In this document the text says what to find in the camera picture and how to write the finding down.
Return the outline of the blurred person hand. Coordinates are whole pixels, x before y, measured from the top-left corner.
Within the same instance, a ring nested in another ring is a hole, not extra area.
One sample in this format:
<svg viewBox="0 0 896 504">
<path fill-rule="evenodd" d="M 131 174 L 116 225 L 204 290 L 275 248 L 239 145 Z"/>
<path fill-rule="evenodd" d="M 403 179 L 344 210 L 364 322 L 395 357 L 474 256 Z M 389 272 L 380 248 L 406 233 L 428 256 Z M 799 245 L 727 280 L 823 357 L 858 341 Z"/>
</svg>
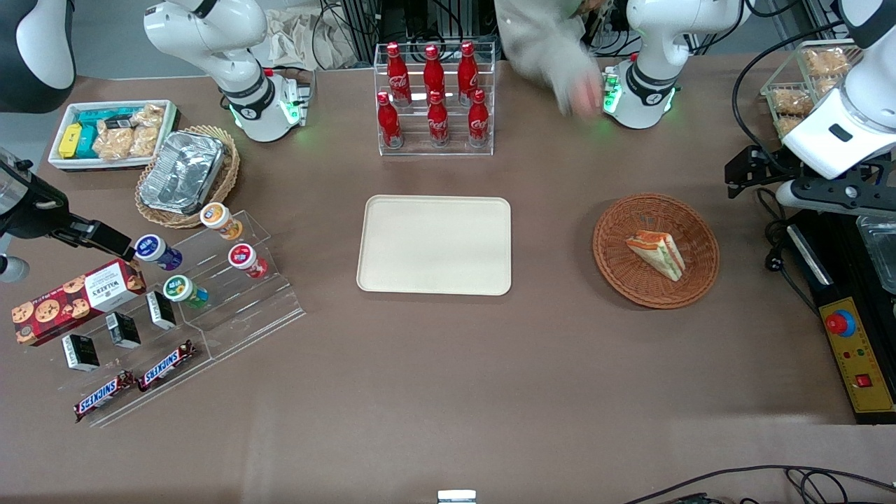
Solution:
<svg viewBox="0 0 896 504">
<path fill-rule="evenodd" d="M 564 115 L 592 119 L 602 113 L 604 80 L 595 64 L 554 78 L 558 106 Z"/>
</svg>

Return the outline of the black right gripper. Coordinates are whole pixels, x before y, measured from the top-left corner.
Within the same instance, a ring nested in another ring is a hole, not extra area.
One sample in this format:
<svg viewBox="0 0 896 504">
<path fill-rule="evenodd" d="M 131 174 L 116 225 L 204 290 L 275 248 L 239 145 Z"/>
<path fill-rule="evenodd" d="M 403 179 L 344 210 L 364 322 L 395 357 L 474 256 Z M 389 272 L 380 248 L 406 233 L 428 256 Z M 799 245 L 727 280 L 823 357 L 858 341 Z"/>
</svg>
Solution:
<svg viewBox="0 0 896 504">
<path fill-rule="evenodd" d="M 130 262 L 132 239 L 99 220 L 69 215 L 63 192 L 32 172 L 33 163 L 1 150 L 1 232 L 21 239 L 50 235 L 73 248 L 97 249 Z"/>
</svg>

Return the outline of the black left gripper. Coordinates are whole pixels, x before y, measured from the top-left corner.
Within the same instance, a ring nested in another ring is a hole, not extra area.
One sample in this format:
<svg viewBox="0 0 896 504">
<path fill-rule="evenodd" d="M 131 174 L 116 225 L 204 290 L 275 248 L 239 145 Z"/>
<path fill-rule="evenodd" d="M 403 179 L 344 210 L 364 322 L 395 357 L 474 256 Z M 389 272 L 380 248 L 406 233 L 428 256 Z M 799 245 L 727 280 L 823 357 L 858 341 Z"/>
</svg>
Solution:
<svg viewBox="0 0 896 504">
<path fill-rule="evenodd" d="M 725 165 L 727 198 L 734 199 L 751 186 L 793 181 L 797 157 L 787 147 L 769 153 L 761 146 L 748 146 Z"/>
</svg>

